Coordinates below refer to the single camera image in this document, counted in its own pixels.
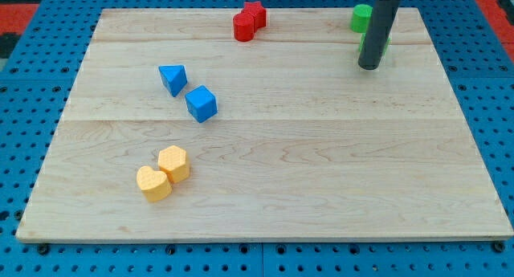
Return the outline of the grey cylindrical robot arm stick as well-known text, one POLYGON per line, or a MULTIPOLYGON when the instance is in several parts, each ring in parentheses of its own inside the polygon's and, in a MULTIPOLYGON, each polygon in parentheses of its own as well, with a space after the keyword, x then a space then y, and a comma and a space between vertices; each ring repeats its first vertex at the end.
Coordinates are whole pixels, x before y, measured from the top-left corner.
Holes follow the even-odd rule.
POLYGON ((376 0, 362 43, 358 65, 365 70, 379 67, 401 0, 376 0))

